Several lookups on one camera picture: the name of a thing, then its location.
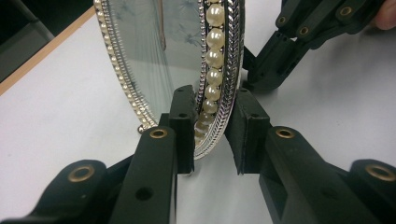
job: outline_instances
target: silver mirror frame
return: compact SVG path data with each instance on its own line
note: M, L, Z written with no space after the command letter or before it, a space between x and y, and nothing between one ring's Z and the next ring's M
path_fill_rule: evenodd
M109 5L110 0L94 0L93 4L96 10L97 19L106 44L107 53L113 65L117 79L131 104L134 112L141 121L142 125L139 131L157 126L156 118L149 108L148 102L139 90L138 83L134 80L134 74L129 64L124 60L125 52L122 48L121 38L117 32L116 18ZM225 34L225 44L220 52L223 56L224 64L219 69L222 72L222 83L218 86L220 91L219 99L214 102L217 111L211 115L213 119L210 124L206 124L204 128L199 128L196 124L196 148L194 158L200 159L208 154L223 135L228 120L233 110L233 101L236 90L239 87L240 70L242 67L243 41L245 30L245 1L244 0L198 0L197 7L200 14L201 36L202 36L202 62L199 90L196 92L197 113L202 114L206 103L205 90L208 86L206 73L210 66L206 59L206 54L210 51L210 47L206 43L206 36L212 28L212 25L206 20L206 11L211 5L221 5L224 8L224 23L220 28Z

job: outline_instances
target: white table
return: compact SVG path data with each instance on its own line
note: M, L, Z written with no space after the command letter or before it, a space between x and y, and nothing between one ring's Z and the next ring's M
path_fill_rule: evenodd
M247 1L246 45L255 54L276 29L273 2ZM309 51L277 91L255 94L274 125L300 131L326 161L396 166L395 37L339 36ZM138 125L93 17L0 97L0 220L28 214L71 162L110 166L133 154ZM178 223L271 223L259 177L236 175L224 137L195 166L178 180Z

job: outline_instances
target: dark floor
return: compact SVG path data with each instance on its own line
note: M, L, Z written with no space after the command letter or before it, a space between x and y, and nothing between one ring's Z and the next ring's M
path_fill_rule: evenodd
M91 6L92 0L0 0L0 82Z

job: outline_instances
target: mirror glass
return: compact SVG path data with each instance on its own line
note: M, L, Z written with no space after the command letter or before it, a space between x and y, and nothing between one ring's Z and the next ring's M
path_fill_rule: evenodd
M243 49L241 0L95 0L117 78L142 122L168 113L173 91L196 92L195 158L224 132L238 88Z

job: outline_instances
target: mirror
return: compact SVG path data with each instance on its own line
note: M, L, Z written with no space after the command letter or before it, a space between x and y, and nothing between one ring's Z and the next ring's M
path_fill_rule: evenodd
M168 113L173 91L196 92L195 159L222 136L243 51L240 0L95 0L117 78L144 131Z

